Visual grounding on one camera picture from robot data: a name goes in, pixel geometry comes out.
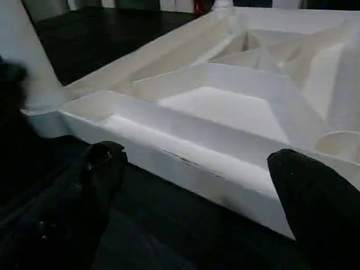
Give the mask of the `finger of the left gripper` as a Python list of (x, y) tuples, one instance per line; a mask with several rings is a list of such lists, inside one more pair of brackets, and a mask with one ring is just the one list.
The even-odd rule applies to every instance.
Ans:
[(1, 57), (1, 109), (7, 111), (23, 108), (28, 76), (24, 65)]

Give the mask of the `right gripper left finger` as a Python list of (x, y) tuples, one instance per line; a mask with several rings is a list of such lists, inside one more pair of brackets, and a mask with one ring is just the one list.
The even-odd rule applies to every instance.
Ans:
[(2, 269), (91, 269), (128, 158), (111, 141), (89, 145), (48, 177), (1, 198)]

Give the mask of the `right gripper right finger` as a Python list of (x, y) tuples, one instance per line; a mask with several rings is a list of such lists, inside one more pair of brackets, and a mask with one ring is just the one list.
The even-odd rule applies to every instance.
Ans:
[(296, 243), (313, 269), (359, 269), (359, 191), (331, 167), (292, 149), (267, 157)]

